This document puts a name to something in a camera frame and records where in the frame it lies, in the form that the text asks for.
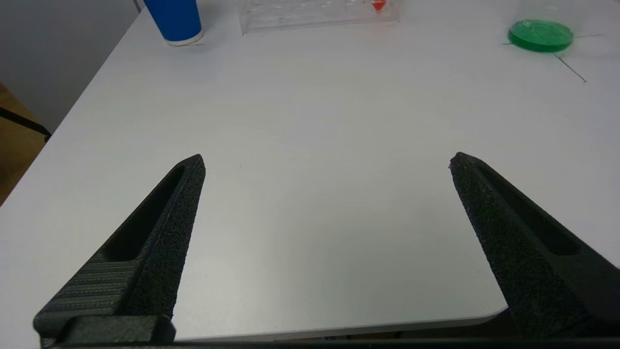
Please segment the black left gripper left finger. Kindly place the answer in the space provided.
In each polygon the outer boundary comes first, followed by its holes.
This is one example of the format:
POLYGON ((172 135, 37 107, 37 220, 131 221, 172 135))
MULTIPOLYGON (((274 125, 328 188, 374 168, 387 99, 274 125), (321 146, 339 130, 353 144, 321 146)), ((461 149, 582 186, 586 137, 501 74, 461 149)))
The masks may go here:
POLYGON ((34 316, 40 338, 79 316, 171 317, 205 177, 201 155, 177 163, 34 316))

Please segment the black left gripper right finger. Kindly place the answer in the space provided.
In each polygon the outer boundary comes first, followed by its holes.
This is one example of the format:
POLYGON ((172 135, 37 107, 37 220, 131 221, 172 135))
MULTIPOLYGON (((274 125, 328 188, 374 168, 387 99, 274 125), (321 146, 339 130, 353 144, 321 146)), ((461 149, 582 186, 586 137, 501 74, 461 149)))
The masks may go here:
POLYGON ((617 267, 481 159, 458 152, 449 169, 523 336, 619 336, 617 267))

